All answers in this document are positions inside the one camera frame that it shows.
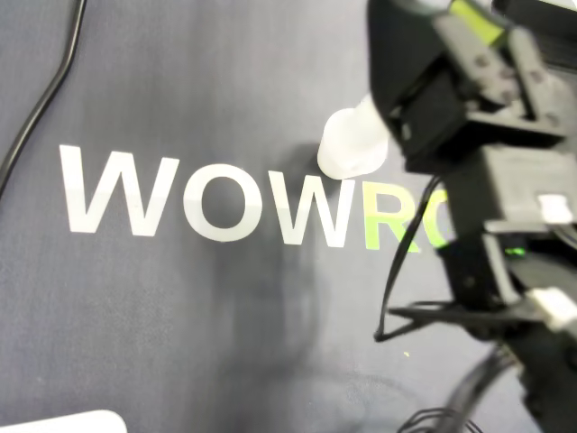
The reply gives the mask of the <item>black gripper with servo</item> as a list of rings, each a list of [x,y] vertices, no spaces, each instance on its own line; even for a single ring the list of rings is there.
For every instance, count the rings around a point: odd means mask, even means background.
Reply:
[[[523,28],[505,34],[473,1],[367,4],[371,94],[410,172],[443,172],[488,144],[551,149],[567,132]]]

